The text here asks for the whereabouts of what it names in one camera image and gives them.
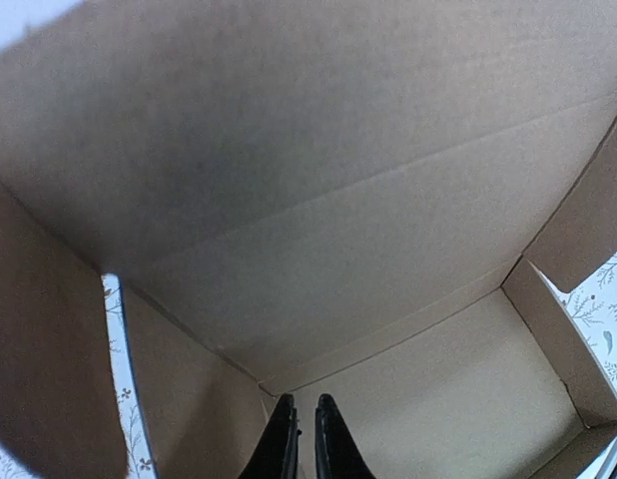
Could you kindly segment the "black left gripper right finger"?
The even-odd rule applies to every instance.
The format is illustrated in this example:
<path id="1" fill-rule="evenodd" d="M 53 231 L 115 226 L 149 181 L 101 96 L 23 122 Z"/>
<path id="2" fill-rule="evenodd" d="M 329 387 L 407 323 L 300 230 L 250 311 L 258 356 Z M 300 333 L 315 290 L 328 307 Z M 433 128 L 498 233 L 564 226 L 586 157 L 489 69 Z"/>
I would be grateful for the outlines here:
<path id="1" fill-rule="evenodd" d="M 321 394 L 314 414 L 315 475 L 318 479 L 373 479 L 334 398 Z"/>

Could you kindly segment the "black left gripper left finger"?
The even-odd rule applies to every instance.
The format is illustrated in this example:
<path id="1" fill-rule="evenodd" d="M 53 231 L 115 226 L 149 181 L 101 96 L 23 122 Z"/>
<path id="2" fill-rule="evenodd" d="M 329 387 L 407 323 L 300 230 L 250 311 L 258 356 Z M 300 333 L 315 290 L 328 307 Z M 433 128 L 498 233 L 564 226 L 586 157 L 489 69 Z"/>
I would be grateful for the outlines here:
<path id="1" fill-rule="evenodd" d="M 297 479 L 299 419 L 292 394 L 283 394 L 241 473 L 241 479 Z"/>

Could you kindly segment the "brown cardboard box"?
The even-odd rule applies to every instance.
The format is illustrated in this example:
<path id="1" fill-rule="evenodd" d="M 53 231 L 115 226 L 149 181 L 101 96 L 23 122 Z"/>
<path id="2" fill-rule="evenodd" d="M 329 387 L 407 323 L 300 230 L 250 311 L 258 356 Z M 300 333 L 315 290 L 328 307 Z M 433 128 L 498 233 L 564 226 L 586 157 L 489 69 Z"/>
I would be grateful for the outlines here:
<path id="1" fill-rule="evenodd" d="M 557 299 L 617 251 L 617 1 L 84 1 L 0 52 L 0 356 L 115 430 L 123 287 L 162 478 L 284 394 L 377 478 L 573 478 L 617 394 Z"/>

